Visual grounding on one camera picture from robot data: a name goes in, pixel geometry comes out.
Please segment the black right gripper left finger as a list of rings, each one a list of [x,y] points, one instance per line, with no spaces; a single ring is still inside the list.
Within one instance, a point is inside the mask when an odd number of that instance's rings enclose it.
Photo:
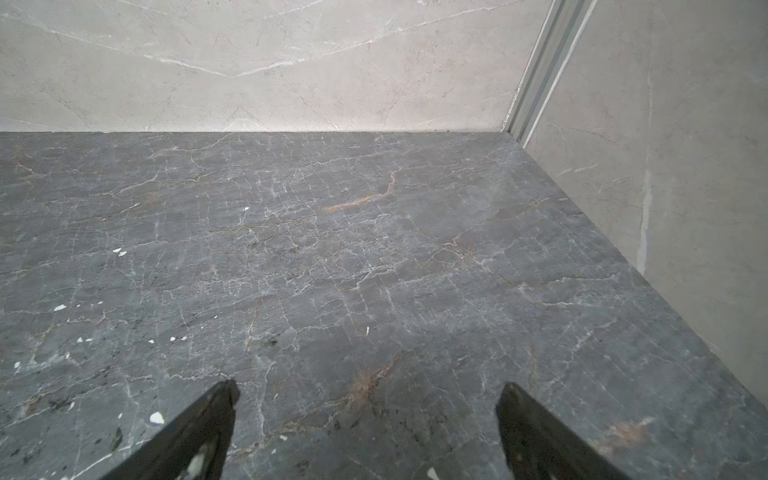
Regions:
[[[237,382],[214,384],[137,452],[104,477],[219,479],[234,432]]]

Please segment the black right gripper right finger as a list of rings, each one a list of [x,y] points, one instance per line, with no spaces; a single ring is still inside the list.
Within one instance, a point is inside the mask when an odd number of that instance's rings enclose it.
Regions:
[[[504,385],[496,418],[505,461],[515,479],[627,477],[514,382]]]

